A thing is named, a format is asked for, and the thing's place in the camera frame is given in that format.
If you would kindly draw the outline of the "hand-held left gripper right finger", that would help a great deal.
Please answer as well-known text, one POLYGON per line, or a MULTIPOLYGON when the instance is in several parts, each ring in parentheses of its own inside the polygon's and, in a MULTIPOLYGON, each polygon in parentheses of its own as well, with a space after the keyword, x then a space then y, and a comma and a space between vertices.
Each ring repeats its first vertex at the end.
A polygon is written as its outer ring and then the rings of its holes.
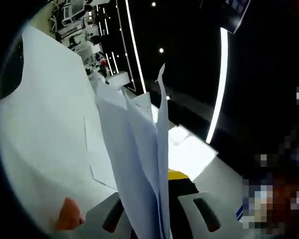
POLYGON ((170 228, 174 239, 241 239, 236 213, 184 173, 168 170, 170 228))

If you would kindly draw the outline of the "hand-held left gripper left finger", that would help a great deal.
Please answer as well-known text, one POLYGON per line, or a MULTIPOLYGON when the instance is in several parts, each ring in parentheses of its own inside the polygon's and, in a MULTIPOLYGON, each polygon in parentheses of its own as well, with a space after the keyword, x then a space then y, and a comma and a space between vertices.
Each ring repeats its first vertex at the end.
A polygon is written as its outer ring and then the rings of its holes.
POLYGON ((116 192, 86 214, 85 222, 76 229, 58 231, 53 239, 133 239, 134 230, 116 192))

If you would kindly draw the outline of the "person's left hand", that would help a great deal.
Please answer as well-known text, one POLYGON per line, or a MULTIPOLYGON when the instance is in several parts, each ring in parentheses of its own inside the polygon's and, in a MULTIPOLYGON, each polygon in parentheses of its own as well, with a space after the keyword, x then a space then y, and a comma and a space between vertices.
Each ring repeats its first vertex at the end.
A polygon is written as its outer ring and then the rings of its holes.
POLYGON ((78 204, 70 197, 64 199, 59 217, 55 224, 55 230, 68 231, 77 228, 85 222, 78 204))

